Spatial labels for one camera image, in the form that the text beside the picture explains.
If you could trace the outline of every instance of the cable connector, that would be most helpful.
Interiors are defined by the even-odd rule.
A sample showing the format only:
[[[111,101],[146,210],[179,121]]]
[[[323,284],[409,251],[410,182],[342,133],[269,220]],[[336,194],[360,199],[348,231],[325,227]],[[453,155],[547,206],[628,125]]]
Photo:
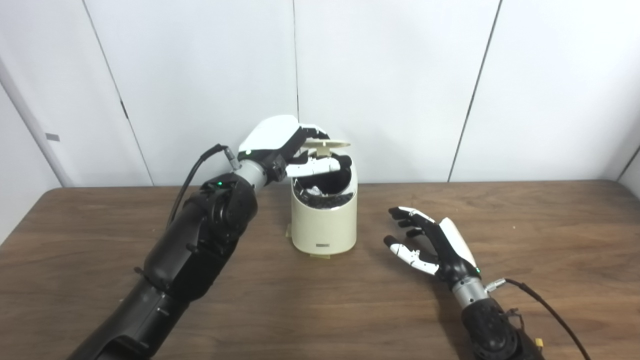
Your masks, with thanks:
[[[487,284],[487,286],[485,286],[484,289],[486,290],[486,292],[490,293],[492,291],[495,291],[497,288],[501,287],[506,283],[507,283],[507,280],[505,279],[497,279],[496,281],[493,281]]]
[[[234,171],[240,170],[242,165],[240,165],[240,162],[236,158],[236,155],[234,154],[234,152],[228,147],[225,148],[225,156],[229,160],[229,163],[231,164],[231,167],[234,169]]]

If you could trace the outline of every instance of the robotic hand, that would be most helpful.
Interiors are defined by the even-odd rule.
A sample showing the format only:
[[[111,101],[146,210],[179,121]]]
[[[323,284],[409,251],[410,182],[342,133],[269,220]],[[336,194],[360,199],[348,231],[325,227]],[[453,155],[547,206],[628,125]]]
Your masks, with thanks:
[[[493,282],[484,287],[480,269],[469,251],[462,235],[449,218],[439,224],[413,208],[389,209],[400,227],[412,227],[406,235],[410,238],[427,236],[437,254],[437,263],[429,262],[420,250],[410,250],[393,236],[384,239],[389,249],[408,263],[445,282],[462,307],[462,322],[473,345],[478,360],[544,360],[536,344],[522,328],[516,328],[489,292],[505,283]]]
[[[206,181],[171,216],[144,268],[136,268],[141,275],[137,285],[68,360],[151,358],[233,254],[257,212],[262,187],[287,174],[301,177],[351,166],[348,156],[295,157],[308,138],[329,139],[319,127],[281,115],[263,120],[240,145],[237,159],[220,145],[205,153],[196,165],[224,150],[233,171]]]

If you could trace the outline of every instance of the black robotic arm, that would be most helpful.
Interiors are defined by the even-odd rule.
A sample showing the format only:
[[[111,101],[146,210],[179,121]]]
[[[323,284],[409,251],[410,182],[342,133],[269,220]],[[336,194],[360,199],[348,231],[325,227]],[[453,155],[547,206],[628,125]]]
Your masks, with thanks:
[[[307,138],[328,136],[289,115],[263,120],[240,145],[239,161],[230,158],[234,170],[206,181],[171,216],[144,267],[136,268],[137,285],[68,360],[150,359],[222,271],[258,210],[256,193],[263,186],[281,181],[290,163],[298,176],[350,165],[344,158],[296,159]],[[225,148],[217,145],[210,153]]]

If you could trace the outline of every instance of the robot finger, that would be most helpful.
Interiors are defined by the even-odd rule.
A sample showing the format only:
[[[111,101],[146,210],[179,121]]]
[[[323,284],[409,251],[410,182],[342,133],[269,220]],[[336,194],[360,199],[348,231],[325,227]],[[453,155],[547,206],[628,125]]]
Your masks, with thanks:
[[[400,243],[400,241],[391,235],[385,237],[384,242],[391,252],[402,259],[405,263],[409,264],[412,268],[426,272],[429,275],[435,275],[438,271],[437,264],[420,260],[420,250],[410,250],[407,246]]]
[[[400,220],[398,221],[399,227],[410,227],[415,226],[415,224],[411,220]]]
[[[420,210],[414,209],[414,208],[407,208],[406,206],[398,206],[396,208],[390,208],[389,213],[391,214],[391,217],[394,220],[408,219],[408,220],[413,220],[415,222],[415,219],[421,218],[428,222],[435,223],[435,221],[432,218],[428,217]]]
[[[328,140],[329,134],[322,130],[318,125],[313,124],[300,124],[300,127],[304,129],[307,138]]]
[[[420,227],[413,228],[406,232],[408,238],[414,238],[416,236],[424,235],[424,231]]]
[[[342,164],[335,158],[309,158],[304,164],[287,165],[287,176],[289,177],[305,177],[327,172],[338,171],[342,168]]]

